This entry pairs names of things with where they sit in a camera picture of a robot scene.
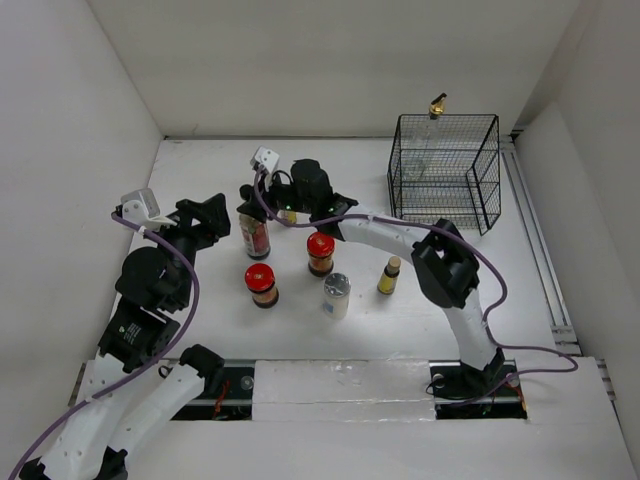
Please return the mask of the white shaker silver lid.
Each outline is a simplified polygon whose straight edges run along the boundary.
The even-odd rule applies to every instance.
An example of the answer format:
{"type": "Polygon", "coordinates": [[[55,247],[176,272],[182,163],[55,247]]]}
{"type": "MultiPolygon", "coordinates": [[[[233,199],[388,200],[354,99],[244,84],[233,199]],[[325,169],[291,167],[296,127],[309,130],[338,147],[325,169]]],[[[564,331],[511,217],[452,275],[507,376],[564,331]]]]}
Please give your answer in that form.
{"type": "Polygon", "coordinates": [[[323,311],[330,318],[341,320],[346,316],[351,293],[349,278],[339,272],[329,274],[324,281],[323,311]]]}

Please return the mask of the clear glass oil bottle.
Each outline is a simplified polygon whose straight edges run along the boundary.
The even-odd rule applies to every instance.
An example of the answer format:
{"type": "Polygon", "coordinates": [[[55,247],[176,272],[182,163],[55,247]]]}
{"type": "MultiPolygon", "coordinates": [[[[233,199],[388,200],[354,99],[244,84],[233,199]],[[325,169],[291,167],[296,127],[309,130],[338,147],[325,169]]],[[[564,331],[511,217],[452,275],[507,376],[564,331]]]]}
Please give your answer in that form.
{"type": "Polygon", "coordinates": [[[420,181],[431,161],[431,149],[439,143],[439,120],[445,112],[445,92],[433,99],[425,114],[415,115],[411,124],[408,144],[406,176],[409,181],[420,181]]]}

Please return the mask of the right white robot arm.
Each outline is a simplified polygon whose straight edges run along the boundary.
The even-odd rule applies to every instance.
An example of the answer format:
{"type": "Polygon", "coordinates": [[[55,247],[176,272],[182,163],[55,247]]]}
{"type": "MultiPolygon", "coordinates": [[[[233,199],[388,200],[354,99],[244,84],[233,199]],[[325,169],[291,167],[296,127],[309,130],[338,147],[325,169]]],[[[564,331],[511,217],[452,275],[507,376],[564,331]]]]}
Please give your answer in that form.
{"type": "Polygon", "coordinates": [[[367,245],[411,264],[422,294],[440,307],[458,344],[460,367],[454,381],[461,398],[492,394],[499,386],[504,352],[491,338],[479,300],[480,255],[456,226],[440,219],[433,226],[411,224],[371,212],[335,192],[318,161],[294,162],[288,182],[274,160],[250,162],[255,177],[240,189],[239,212],[266,222],[279,212],[308,215],[308,227],[336,241],[367,245]]]}

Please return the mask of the yellow bottle cork cap front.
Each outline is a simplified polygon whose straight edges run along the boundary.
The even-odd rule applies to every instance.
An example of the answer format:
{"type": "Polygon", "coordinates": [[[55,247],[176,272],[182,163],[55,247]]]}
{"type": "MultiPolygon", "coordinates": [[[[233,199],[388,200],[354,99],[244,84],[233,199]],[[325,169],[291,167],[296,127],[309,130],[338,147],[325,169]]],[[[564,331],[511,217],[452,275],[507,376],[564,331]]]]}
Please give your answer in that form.
{"type": "Polygon", "coordinates": [[[398,256],[390,257],[377,284],[377,290],[381,294],[391,295],[394,293],[400,269],[401,259],[398,256]]]}

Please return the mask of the red label sauce bottle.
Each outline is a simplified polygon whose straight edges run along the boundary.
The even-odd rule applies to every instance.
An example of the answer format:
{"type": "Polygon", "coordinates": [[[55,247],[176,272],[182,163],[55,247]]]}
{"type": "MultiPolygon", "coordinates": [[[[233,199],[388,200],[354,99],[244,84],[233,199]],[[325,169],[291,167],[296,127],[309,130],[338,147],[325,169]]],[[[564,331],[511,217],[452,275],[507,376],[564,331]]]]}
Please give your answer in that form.
{"type": "Polygon", "coordinates": [[[247,255],[253,259],[266,258],[271,251],[266,223],[243,213],[239,214],[239,222],[247,255]]]}

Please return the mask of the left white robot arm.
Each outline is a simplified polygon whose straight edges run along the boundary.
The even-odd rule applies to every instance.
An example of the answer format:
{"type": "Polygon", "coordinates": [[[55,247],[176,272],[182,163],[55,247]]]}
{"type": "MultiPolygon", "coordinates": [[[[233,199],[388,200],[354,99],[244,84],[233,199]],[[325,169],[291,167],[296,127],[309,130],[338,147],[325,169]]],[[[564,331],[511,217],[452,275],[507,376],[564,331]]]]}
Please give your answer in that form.
{"type": "Polygon", "coordinates": [[[222,387],[224,359],[195,344],[127,410],[193,321],[200,300],[196,254],[231,230],[224,194],[180,200],[163,216],[152,190],[140,189],[123,196],[111,217],[149,243],[123,261],[115,283],[120,300],[86,365],[78,400],[23,454],[12,479],[124,479],[137,448],[188,402],[222,387]]]}

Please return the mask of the red lid jar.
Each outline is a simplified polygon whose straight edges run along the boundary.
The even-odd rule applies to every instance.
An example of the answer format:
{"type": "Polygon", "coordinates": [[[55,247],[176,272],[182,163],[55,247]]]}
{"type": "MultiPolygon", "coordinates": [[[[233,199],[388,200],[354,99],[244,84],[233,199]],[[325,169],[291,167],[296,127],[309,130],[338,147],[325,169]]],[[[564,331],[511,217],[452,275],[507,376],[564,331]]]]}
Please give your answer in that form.
{"type": "Polygon", "coordinates": [[[334,267],[335,240],[321,232],[314,232],[307,239],[308,268],[317,277],[329,275],[334,267]]]}
{"type": "Polygon", "coordinates": [[[271,308],[279,300],[279,290],[272,268],[265,263],[254,263],[245,272],[245,284],[252,300],[259,308],[271,308]]]}

